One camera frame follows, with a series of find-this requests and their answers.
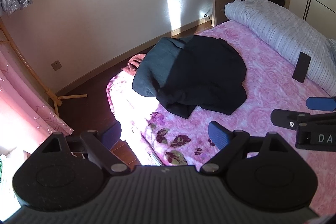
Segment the striped lilac folded duvet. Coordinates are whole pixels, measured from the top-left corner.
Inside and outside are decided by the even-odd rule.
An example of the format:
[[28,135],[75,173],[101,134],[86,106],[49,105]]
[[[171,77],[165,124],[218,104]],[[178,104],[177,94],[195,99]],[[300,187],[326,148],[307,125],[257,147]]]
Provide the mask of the striped lilac folded duvet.
[[248,27],[292,65],[301,52],[311,57],[308,79],[335,96],[335,40],[328,39],[305,20],[268,0],[235,0],[225,16]]

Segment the pink curtain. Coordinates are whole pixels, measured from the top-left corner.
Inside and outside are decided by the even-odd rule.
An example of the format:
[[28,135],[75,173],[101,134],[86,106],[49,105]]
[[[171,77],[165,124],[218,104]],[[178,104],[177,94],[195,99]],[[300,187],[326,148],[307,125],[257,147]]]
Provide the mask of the pink curtain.
[[1,46],[1,147],[33,153],[49,135],[70,128],[30,85],[8,46]]

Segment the wall power socket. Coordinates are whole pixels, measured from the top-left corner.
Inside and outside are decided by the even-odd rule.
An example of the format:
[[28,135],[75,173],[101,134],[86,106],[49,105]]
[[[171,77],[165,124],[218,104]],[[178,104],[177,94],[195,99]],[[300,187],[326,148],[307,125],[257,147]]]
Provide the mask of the wall power socket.
[[51,66],[52,66],[52,69],[53,69],[54,71],[58,71],[60,68],[62,68],[61,63],[60,63],[60,61],[58,61],[58,60],[54,61],[54,62],[51,64]]

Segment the black zip sweater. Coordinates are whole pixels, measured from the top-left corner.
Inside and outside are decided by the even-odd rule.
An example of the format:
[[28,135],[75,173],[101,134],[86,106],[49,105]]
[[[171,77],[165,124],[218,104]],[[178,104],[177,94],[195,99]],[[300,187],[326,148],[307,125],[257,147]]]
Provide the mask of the black zip sweater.
[[161,38],[141,61],[132,89],[185,119],[197,106],[231,115],[246,101],[246,72],[238,51],[223,39]]

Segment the pink rose bed blanket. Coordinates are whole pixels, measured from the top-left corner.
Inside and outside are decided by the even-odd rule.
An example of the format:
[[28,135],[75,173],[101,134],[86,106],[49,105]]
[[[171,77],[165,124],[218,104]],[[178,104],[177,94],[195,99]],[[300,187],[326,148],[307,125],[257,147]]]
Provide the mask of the pink rose bed blanket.
[[295,132],[274,126],[271,112],[307,112],[307,98],[326,96],[311,80],[295,81],[293,65],[246,26],[228,21],[204,31],[203,36],[226,40],[243,58],[247,100],[230,116],[197,107],[188,119],[183,119],[166,111],[155,98],[136,93],[131,87],[133,77],[120,72],[108,83],[106,95],[111,112],[121,124],[121,139],[142,165],[188,164],[200,168],[218,152],[208,135],[211,121],[254,136],[275,131],[294,145]]

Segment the wooden coat rack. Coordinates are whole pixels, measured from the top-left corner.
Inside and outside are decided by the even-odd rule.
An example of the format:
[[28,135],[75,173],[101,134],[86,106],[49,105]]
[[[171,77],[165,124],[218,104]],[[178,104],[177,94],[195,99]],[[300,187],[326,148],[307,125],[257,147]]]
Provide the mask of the wooden coat rack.
[[54,110],[55,114],[59,116],[58,107],[62,105],[63,100],[72,100],[72,99],[80,99],[80,98],[87,98],[87,94],[79,94],[79,95],[72,95],[72,96],[57,96],[47,85],[43,83],[41,78],[37,75],[37,73],[33,70],[31,65],[27,62],[21,51],[19,50],[18,46],[14,42],[13,38],[11,37],[10,33],[8,32],[7,28],[3,20],[1,20],[1,32],[5,36],[5,40],[1,40],[1,44],[8,44],[12,50],[15,52],[18,59],[22,62],[22,64],[26,67],[29,73],[33,76],[33,78],[37,81],[37,83],[43,88],[45,93],[54,103]]

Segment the black smartphone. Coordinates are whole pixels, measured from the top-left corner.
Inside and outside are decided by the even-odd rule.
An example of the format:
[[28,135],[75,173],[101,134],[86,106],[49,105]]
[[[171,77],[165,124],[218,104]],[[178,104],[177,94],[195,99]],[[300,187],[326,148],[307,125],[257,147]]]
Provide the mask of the black smartphone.
[[311,57],[306,53],[300,52],[292,78],[300,83],[304,83],[309,69]]

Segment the pink towel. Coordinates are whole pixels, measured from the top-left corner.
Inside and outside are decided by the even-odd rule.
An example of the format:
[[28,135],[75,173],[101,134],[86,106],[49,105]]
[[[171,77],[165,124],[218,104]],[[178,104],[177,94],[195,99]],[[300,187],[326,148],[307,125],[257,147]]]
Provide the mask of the pink towel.
[[136,54],[135,56],[133,56],[132,58],[130,58],[127,62],[127,66],[125,66],[124,68],[122,68],[122,70],[124,72],[126,72],[127,74],[131,75],[131,76],[135,76],[135,74],[137,73],[137,70],[141,64],[141,62],[143,61],[143,59],[145,58],[146,53],[139,53]]

